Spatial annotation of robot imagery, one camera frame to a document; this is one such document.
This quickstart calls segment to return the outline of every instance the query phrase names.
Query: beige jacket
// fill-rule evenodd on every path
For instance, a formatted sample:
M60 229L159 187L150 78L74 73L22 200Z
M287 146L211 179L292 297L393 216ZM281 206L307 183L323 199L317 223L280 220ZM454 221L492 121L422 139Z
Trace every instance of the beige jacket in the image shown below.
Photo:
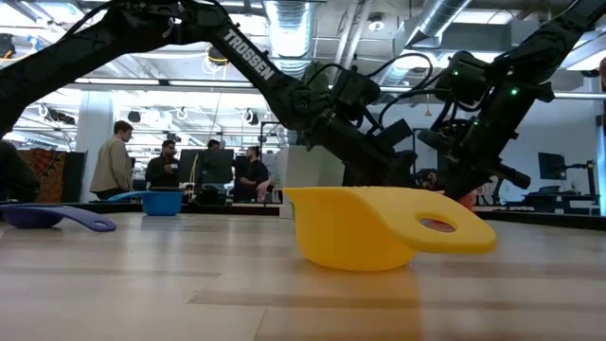
M113 136L98 151L97 165L90 191L98 193L108 189L133 190L133 166L124 141Z

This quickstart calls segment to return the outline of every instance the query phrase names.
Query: desk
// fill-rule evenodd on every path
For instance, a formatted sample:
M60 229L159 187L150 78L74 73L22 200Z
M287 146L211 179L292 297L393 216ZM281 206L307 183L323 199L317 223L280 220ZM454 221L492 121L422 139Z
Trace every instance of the desk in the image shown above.
M531 193L525 195L525 198L525 205L535 207L536 211L555 212L557 209L562 209L563 213L567 213L566 210L571 208L571 202L593 202L595 199L594 196L588 194L577 195L566 193Z
M361 274L302 260L277 217L108 217L116 232L0 223L2 339L606 339L603 232L490 222L491 254Z

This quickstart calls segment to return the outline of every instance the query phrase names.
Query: man in beige jacket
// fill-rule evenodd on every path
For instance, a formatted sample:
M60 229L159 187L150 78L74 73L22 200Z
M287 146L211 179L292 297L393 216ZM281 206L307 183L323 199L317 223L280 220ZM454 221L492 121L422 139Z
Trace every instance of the man in beige jacket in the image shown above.
M118 121L114 124L114 135L98 151L90 191L100 200L133 190L133 166L125 145L132 137L133 126Z

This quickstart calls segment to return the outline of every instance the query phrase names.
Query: ceiling duct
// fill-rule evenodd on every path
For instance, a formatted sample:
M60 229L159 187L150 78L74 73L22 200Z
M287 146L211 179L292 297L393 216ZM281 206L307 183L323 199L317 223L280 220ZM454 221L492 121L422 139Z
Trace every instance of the ceiling duct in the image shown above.
M439 47L441 35L448 26L455 20L456 16L467 7L472 0L426 0L423 4L421 14L402 23L405 29L399 30L399 33L405 34L403 39L406 43L401 46L394 44L397 48L395 55L407 52L406 48L411 45L427 42L429 46ZM396 37L394 43L401 42L401 37ZM409 68L405 63L393 63L377 79L380 85L395 86L400 84L401 80L408 73Z
M314 4L306 1L264 1L270 21L269 38L274 53L281 58L276 66L285 74L301 79L312 56L312 24Z
M427 39L438 38L438 41L456 16L472 0L426 0L423 11L416 16L417 27L411 32L406 46L418 44Z

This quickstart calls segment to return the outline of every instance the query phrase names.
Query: ceiling light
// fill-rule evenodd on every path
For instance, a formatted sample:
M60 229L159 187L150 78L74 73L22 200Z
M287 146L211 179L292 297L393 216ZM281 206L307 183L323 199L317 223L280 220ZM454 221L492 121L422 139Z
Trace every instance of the ceiling light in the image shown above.
M115 84L115 85L159 85L159 80L141 80L141 79L93 79L84 78L76 79L76 83L89 83L89 84Z
M38 36L48 33L48 30L41 27L0 27L0 33L8 33L16 36Z
M229 88L254 88L248 81L169 81L174 86L204 86L204 87L229 87Z
M463 9L456 15L453 23L505 25L509 21L515 20L513 16L518 15L520 12L518 9Z
M26 139L22 135L11 132L4 135L4 138L15 142L26 142Z
M370 22L368 29L371 31L380 31L385 27L385 23L383 22L383 14L380 12L370 13L368 16L368 21Z
M175 52L146 52L146 53L134 53L133 56L138 58L148 59L188 59L188 58L201 58L206 56L205 53L175 53Z
M473 56L482 61L482 62L486 62L486 63L492 63L494 62L494 59L496 57L498 57L499 55L501 55L501 52L473 52L470 51ZM449 53L442 53L439 58L437 59L437 63L434 64L434 67L441 67L441 68L446 68L448 67L448 65L450 64L450 59L453 57L455 53L454 52L449 52Z
M599 62L606 57L606 50L599 51L598 53L591 55L584 60L571 65L567 68L568 71L582 71L582 70L594 70L599 68Z

